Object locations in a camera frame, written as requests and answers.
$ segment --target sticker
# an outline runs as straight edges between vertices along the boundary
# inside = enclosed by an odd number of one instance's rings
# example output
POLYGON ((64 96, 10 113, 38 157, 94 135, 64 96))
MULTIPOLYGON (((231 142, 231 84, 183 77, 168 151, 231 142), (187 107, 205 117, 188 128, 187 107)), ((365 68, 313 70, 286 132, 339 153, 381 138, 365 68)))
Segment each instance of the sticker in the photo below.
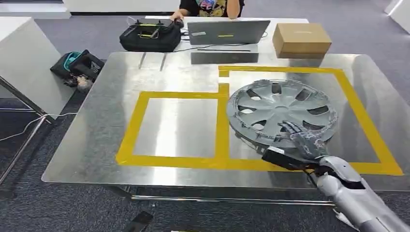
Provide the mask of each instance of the sticker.
POLYGON ((205 31, 191 33, 192 36, 206 35, 205 31))

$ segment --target black backpack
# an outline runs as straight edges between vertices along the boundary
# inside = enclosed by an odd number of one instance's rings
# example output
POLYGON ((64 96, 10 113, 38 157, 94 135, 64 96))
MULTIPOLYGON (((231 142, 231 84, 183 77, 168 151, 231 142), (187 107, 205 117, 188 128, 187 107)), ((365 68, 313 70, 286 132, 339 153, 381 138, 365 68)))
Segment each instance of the black backpack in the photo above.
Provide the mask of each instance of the black backpack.
POLYGON ((139 19, 119 37, 132 52, 172 52, 181 41, 180 26, 170 19, 139 19))

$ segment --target black bag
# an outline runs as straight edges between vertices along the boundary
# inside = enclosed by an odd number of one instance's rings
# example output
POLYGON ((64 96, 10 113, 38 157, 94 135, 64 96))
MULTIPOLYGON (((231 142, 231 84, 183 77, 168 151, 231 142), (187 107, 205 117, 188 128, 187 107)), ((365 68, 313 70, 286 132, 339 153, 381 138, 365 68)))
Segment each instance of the black bag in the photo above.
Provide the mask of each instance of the black bag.
POLYGON ((181 41, 180 26, 170 19, 139 19, 119 37, 132 52, 172 52, 181 41))
POLYGON ((88 80, 94 82, 101 69, 104 67, 104 62, 92 55, 88 50, 84 50, 76 59, 67 63, 67 59, 73 53, 64 54, 50 70, 64 80, 64 84, 70 87, 77 86, 76 76, 85 75, 88 80))

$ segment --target yellow taped square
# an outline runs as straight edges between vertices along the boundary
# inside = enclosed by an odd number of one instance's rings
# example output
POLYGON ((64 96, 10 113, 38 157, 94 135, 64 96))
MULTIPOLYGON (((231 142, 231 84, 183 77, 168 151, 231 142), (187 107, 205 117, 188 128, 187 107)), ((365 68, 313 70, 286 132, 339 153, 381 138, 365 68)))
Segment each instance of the yellow taped square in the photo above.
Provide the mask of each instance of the yellow taped square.
MULTIPOLYGON (((372 145, 380 163, 355 162, 351 165, 361 174, 403 175, 399 165, 381 138, 371 121, 363 104, 358 98, 344 72, 340 69, 305 68, 305 67, 260 67, 260 66, 219 66, 220 77, 229 77, 231 71, 247 72, 284 72, 284 73, 330 73, 335 76, 347 100, 357 117, 358 122, 372 145)), ((199 92, 154 92, 140 93, 133 111, 131 121, 126 129, 124 139, 118 150, 116 160, 119 165, 178 167, 220 170, 245 171, 281 171, 288 172, 279 166, 257 159, 232 159, 229 157, 229 122, 226 115, 226 104, 229 99, 229 84, 219 84, 217 93, 199 92), (151 98, 180 99, 217 99, 218 112, 215 134, 215 154, 212 158, 195 157, 158 157, 132 154, 138 139, 139 129, 143 122, 148 101, 151 98)))

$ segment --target person's hand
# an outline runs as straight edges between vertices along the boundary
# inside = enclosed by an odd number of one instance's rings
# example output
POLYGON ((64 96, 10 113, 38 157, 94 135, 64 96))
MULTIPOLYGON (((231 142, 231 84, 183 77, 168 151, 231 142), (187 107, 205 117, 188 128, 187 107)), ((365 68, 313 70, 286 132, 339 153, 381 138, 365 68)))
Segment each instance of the person's hand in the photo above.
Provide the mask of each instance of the person's hand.
POLYGON ((290 138, 303 158, 314 160, 317 157, 329 155, 324 142, 317 135, 306 131, 304 127, 289 121, 283 121, 278 125, 291 134, 290 138))
POLYGON ((178 10, 178 11, 175 11, 175 13, 172 14, 170 19, 172 21, 174 21, 176 19, 184 19, 184 15, 178 10))

